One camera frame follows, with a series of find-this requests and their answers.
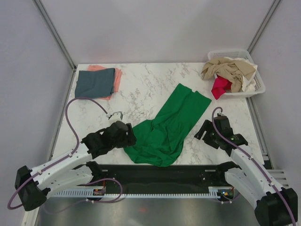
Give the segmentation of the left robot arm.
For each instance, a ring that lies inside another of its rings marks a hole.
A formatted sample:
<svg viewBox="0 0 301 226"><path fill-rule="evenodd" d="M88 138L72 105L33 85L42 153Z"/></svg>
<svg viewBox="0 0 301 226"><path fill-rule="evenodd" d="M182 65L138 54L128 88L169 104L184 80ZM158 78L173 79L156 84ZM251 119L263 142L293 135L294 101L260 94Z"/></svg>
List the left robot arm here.
<svg viewBox="0 0 301 226"><path fill-rule="evenodd" d="M15 189L25 211L40 207L52 195L73 186L99 185L103 171L95 158L114 148L136 143L130 123L116 121L109 127L89 133L70 153L63 154L32 169L17 171Z"/></svg>

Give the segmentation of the green polo shirt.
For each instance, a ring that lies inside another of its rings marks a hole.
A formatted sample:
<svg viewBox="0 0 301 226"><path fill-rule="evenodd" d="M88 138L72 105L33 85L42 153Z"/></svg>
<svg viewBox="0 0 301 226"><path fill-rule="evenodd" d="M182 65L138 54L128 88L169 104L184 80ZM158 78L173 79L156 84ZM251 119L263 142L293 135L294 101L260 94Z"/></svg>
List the green polo shirt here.
<svg viewBox="0 0 301 226"><path fill-rule="evenodd" d="M134 146L124 149L136 164L172 165L181 155L184 140L211 104L211 99L178 84L152 120L133 127Z"/></svg>

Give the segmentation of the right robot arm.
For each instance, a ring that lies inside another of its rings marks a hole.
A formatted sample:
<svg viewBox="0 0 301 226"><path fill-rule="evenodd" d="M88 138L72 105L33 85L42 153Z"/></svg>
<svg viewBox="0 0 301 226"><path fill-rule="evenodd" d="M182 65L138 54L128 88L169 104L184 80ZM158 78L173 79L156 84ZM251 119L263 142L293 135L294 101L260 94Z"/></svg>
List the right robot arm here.
<svg viewBox="0 0 301 226"><path fill-rule="evenodd" d="M241 134L234 134L227 116L219 113L205 120L194 136L205 144L222 149L232 159L218 165L220 185L230 184L253 207L261 226L287 226L298 222L298 195L285 188L259 162Z"/></svg>

